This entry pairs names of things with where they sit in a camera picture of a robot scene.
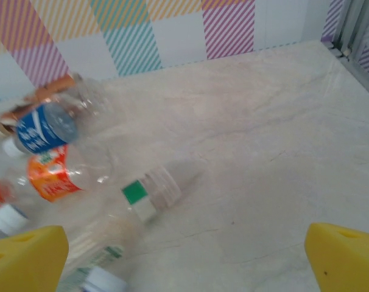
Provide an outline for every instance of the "green label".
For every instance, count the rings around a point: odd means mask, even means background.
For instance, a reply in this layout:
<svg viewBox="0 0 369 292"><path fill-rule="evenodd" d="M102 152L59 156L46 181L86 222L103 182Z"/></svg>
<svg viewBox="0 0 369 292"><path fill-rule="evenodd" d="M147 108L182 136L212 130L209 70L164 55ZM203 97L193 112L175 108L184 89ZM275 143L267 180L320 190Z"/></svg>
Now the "green label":
<svg viewBox="0 0 369 292"><path fill-rule="evenodd" d="M73 292L79 291L80 286L85 282L88 274L95 266L106 268L111 263L120 259L124 253L124 249L117 246L106 246L101 249L89 260L82 263L78 268L72 271L67 278L60 281L56 292Z"/></svg>
<svg viewBox="0 0 369 292"><path fill-rule="evenodd" d="M140 181L134 181L129 186L122 189L129 204L133 205L148 195Z"/></svg>

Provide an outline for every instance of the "purple striped tile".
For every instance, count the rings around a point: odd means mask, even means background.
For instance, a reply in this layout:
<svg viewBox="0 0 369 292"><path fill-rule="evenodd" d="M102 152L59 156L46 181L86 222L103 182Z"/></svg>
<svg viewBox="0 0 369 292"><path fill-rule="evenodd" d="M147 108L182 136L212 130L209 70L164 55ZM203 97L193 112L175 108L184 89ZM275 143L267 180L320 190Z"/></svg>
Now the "purple striped tile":
<svg viewBox="0 0 369 292"><path fill-rule="evenodd" d="M332 0L326 15L321 41L332 41L345 0Z"/></svg>
<svg viewBox="0 0 369 292"><path fill-rule="evenodd" d="M54 43L16 50L11 55L36 87L68 72L68 66Z"/></svg>
<svg viewBox="0 0 369 292"><path fill-rule="evenodd" d="M208 59L251 52L255 26L255 0L234 4L229 4L232 2L229 0L212 2L215 8L203 11Z"/></svg>

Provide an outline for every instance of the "pink striped tile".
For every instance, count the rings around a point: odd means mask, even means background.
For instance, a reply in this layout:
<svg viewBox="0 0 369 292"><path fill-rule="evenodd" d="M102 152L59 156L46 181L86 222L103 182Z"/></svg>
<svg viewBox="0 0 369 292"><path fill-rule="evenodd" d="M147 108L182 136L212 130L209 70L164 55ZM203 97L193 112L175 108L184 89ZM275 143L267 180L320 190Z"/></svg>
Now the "pink striped tile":
<svg viewBox="0 0 369 292"><path fill-rule="evenodd" d="M68 72L68 66L54 43L16 50L11 55L36 87Z"/></svg>
<svg viewBox="0 0 369 292"><path fill-rule="evenodd" d="M215 8L203 11L208 60L253 50L255 0L215 0Z"/></svg>

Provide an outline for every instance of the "blue bottle label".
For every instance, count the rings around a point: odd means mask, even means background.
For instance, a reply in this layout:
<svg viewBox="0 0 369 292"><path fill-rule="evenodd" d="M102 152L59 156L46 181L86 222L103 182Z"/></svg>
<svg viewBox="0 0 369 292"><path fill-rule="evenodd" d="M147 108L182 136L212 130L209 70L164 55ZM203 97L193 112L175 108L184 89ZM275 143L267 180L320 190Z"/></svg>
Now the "blue bottle label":
<svg viewBox="0 0 369 292"><path fill-rule="evenodd" d="M46 104L40 105L19 120L16 133L21 143L32 153L41 153L52 148L65 145L48 124L44 109Z"/></svg>

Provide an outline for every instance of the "orange bottle label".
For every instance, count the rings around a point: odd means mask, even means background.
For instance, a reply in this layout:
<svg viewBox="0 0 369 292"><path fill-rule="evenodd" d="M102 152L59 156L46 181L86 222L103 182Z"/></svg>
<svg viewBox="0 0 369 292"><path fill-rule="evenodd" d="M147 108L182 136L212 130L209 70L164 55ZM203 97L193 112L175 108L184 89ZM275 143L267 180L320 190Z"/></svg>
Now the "orange bottle label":
<svg viewBox="0 0 369 292"><path fill-rule="evenodd" d="M50 202L81 190L70 180L67 168L68 146L60 146L29 159L27 175L37 192Z"/></svg>

